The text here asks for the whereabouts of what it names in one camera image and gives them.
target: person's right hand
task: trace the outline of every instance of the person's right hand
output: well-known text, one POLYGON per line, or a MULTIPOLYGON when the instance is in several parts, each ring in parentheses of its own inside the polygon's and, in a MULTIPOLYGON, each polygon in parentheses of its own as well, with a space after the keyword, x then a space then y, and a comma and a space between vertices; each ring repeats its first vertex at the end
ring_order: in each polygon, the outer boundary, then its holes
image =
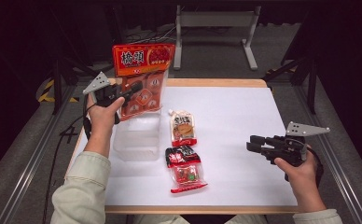
POLYGON ((299 167, 294 167, 281 158, 276 158, 274 163, 288 175, 289 183, 301 213, 327 209, 315 183, 317 165, 314 155, 310 151, 307 152, 306 161, 299 167))

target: transparent plastic box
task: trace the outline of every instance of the transparent plastic box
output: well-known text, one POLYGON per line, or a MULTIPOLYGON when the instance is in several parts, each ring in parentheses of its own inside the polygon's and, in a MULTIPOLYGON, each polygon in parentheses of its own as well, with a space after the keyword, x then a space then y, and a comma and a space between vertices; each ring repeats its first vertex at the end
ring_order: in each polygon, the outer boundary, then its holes
POLYGON ((159 158, 160 110, 147 112, 117 125, 113 149, 123 161, 159 158))

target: black and red package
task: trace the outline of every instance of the black and red package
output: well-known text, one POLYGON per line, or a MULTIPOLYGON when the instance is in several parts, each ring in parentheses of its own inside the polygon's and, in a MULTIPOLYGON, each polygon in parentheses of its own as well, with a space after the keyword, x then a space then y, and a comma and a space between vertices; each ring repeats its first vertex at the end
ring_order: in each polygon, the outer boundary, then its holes
POLYGON ((168 147, 165 155, 174 181, 171 193, 199 189, 207 185, 202 177, 201 158, 192 147, 168 147))

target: small snack bag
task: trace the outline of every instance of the small snack bag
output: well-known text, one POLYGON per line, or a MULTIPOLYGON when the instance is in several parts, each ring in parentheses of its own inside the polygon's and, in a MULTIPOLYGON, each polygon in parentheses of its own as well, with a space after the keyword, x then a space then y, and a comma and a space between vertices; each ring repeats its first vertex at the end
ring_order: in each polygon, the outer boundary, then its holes
POLYGON ((161 108, 160 98, 174 57, 174 44, 115 45, 112 48, 115 77, 121 79, 122 92, 133 83, 143 88, 120 109, 120 120, 161 108))
POLYGON ((165 155, 174 181, 171 193, 199 189, 207 185, 202 177, 201 158, 190 146, 169 147, 165 155))
POLYGON ((169 110, 169 114, 172 116, 170 119, 172 146, 195 145, 198 140, 196 138, 193 116, 184 110, 169 110))

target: white paper sheet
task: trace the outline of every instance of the white paper sheet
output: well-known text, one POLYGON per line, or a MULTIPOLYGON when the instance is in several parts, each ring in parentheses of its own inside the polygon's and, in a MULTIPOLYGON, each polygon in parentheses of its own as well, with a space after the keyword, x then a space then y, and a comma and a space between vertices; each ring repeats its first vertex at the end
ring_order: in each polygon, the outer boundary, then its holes
MULTIPOLYGON (((250 135, 285 134, 269 88, 167 87, 162 105, 160 158, 125 162, 111 149, 106 205, 297 205, 284 173, 246 149, 250 135), (171 146, 169 109, 186 110, 195 118, 198 144, 193 149, 208 183, 202 189, 170 192, 174 182, 164 156, 171 146)), ((75 155, 86 143, 83 134, 75 155)))

